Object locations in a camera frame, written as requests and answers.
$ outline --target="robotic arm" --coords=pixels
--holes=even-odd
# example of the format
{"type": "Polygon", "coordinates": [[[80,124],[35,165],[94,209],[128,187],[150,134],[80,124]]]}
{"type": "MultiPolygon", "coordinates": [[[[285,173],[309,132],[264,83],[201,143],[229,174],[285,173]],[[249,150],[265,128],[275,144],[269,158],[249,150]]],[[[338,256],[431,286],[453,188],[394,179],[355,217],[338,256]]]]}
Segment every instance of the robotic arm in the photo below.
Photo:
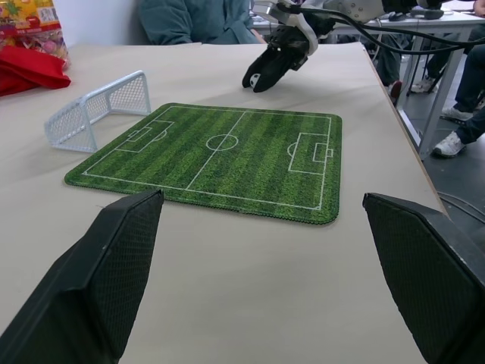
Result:
{"type": "Polygon", "coordinates": [[[318,38],[333,30],[338,14],[364,24],[391,11],[406,13],[417,5],[434,8],[448,0],[306,0],[301,6],[294,1],[255,1],[253,11],[257,15],[281,24],[270,35],[268,49],[249,67],[242,80],[242,85],[252,87],[255,93],[270,89],[289,69],[300,69],[317,50],[318,38]],[[313,14],[311,9],[325,9],[329,13],[313,14]]]}

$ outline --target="white wall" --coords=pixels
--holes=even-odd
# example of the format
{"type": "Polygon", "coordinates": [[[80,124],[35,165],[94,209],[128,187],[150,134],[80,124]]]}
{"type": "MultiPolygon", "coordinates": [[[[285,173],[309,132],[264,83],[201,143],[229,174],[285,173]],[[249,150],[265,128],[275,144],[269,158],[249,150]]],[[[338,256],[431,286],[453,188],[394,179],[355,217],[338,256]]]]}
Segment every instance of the white wall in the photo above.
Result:
{"type": "Polygon", "coordinates": [[[54,0],[67,46],[146,43],[136,15],[139,0],[54,0]]]}

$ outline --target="person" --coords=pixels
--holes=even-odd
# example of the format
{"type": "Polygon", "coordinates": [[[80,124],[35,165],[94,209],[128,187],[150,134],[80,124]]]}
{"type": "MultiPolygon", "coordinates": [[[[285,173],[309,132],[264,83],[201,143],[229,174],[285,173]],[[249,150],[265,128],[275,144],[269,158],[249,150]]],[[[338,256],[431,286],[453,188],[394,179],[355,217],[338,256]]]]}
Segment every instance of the person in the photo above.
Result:
{"type": "Polygon", "coordinates": [[[154,45],[264,42],[252,29],[249,0],[142,0],[138,12],[154,45]]]}
{"type": "Polygon", "coordinates": [[[456,93],[456,104],[445,108],[443,116],[453,117],[462,124],[439,142],[433,154],[451,158],[458,155],[467,144],[476,142],[485,133],[485,108],[472,114],[485,89],[485,45],[474,47],[467,57],[462,81],[456,93]]]}
{"type": "MultiPolygon", "coordinates": [[[[381,42],[393,48],[404,49],[412,40],[407,34],[384,34],[381,42]]],[[[357,42],[354,36],[341,36],[339,43],[357,42]]],[[[370,48],[373,43],[365,40],[364,44],[370,48]]],[[[380,82],[387,88],[387,92],[393,102],[396,102],[401,94],[402,82],[399,72],[401,69],[401,55],[388,49],[380,48],[377,54],[376,71],[380,82]]]]}
{"type": "MultiPolygon", "coordinates": [[[[475,15],[485,17],[485,0],[477,0],[474,3],[475,15]]],[[[448,40],[458,40],[458,34],[449,34],[445,37],[448,40]]],[[[479,24],[471,31],[469,42],[485,38],[485,23],[479,24]]],[[[439,43],[438,49],[449,47],[447,44],[439,43]]],[[[443,68],[448,63],[451,52],[436,53],[427,63],[424,79],[411,86],[413,93],[427,93],[440,77],[443,68]]]]}

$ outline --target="jeans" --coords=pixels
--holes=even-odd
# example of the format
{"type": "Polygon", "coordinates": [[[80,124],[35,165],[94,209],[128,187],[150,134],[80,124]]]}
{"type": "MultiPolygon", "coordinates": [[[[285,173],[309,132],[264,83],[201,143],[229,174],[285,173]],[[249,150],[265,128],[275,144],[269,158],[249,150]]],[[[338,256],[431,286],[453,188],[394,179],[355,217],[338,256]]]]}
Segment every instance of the jeans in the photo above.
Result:
{"type": "MultiPolygon", "coordinates": [[[[485,24],[477,25],[470,33],[470,38],[468,39],[470,42],[475,40],[479,40],[481,38],[485,38],[485,24]]],[[[445,36],[447,40],[458,40],[458,34],[453,33],[445,36]]],[[[449,45],[438,43],[437,49],[443,49],[449,47],[449,45]]],[[[427,75],[431,78],[438,78],[440,76],[441,71],[448,63],[449,56],[451,53],[444,52],[438,53],[434,55],[426,66],[427,75]]]]}
{"type": "Polygon", "coordinates": [[[456,130],[463,144],[476,142],[485,133],[485,108],[466,121],[466,125],[456,130]]]}
{"type": "Polygon", "coordinates": [[[456,93],[456,108],[462,112],[473,112],[485,89],[485,45],[475,46],[468,54],[462,81],[456,93]]]}
{"type": "MultiPolygon", "coordinates": [[[[384,34],[381,42],[398,49],[404,49],[411,42],[412,36],[407,34],[384,34]]],[[[354,36],[339,36],[338,43],[357,42],[354,36]]],[[[366,47],[372,43],[367,39],[362,40],[366,47]]],[[[376,71],[384,86],[389,86],[399,79],[399,70],[401,68],[401,55],[387,49],[380,49],[377,55],[376,71]]]]}

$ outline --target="green mouse pad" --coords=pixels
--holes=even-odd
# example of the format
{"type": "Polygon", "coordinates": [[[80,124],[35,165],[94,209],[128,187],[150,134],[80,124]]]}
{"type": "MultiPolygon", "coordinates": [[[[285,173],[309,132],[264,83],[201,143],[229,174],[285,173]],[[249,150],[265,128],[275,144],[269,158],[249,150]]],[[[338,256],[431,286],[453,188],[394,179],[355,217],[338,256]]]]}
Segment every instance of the green mouse pad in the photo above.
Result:
{"type": "Polygon", "coordinates": [[[339,213],[336,115],[168,104],[69,172],[73,186],[327,224],[339,213]]]}

